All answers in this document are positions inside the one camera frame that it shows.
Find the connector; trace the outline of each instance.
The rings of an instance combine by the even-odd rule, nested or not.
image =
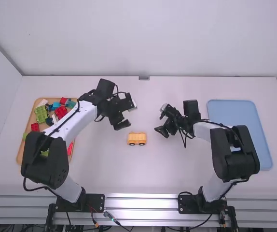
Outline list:
[[[99,224],[98,224],[94,219],[92,219],[92,222],[94,223],[94,225],[95,225],[96,228],[99,227]]]
[[[109,219],[111,219],[112,221],[114,221],[115,223],[116,223],[116,218],[112,215],[112,214],[110,214],[108,211],[105,211],[104,213],[103,213],[103,216],[104,217],[106,217],[106,218],[109,218]]]

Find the metal base mount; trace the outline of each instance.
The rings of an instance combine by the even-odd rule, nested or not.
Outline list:
[[[197,195],[180,195],[178,197],[180,214],[219,214],[225,208],[227,208],[226,200],[207,203],[199,201]]]
[[[70,203],[57,198],[55,212],[104,212],[104,194],[82,194],[77,203]]]

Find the white table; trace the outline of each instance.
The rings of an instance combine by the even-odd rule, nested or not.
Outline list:
[[[210,146],[194,139],[188,140],[184,149],[179,134],[165,139],[156,133],[153,128],[163,123],[159,120],[161,105],[168,102],[182,112],[183,100],[197,99],[202,118],[206,118],[206,103],[210,99],[246,99],[256,104],[274,166],[234,187],[228,201],[236,207],[239,226],[277,227],[276,78],[151,77],[149,81],[139,81],[138,77],[105,78],[135,99],[138,109],[124,114],[132,125],[114,131],[107,119],[91,123],[76,139],[69,173],[87,192],[109,196],[106,208],[123,224],[194,226],[206,218],[206,215],[179,215],[176,194],[184,190],[196,193],[209,180],[214,172]],[[35,99],[79,97],[96,88],[98,80],[99,77],[86,76],[23,78],[0,135],[0,223],[43,224],[47,206],[55,200],[44,190],[24,192],[20,167],[15,162]],[[147,132],[147,145],[127,146],[130,131]],[[30,181],[27,185],[36,186]],[[76,213],[70,217],[77,224],[91,223],[86,220],[89,214]],[[97,217],[101,218],[100,223],[110,224],[101,215]],[[55,223],[66,224],[65,214],[56,214]],[[217,217],[213,216],[206,226],[218,226]]]

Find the green toy block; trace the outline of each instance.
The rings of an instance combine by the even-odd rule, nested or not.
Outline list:
[[[28,133],[23,133],[23,141],[26,140],[27,135],[28,135]]]
[[[41,155],[48,157],[48,149],[46,151],[41,151]]]
[[[48,115],[46,112],[45,113],[37,113],[36,115],[37,115],[36,118],[37,118],[38,123],[43,123],[48,118]]]
[[[36,114],[41,114],[41,113],[46,113],[47,110],[46,110],[46,108],[45,108],[45,105],[42,105],[42,106],[37,107],[37,108],[34,110],[34,112],[35,112]]]

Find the blue toy block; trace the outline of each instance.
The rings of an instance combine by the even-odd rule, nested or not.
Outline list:
[[[59,102],[54,102],[54,103],[53,103],[52,110],[55,110],[55,109],[57,109],[57,108],[59,108],[59,107],[60,107],[60,103],[59,103]]]

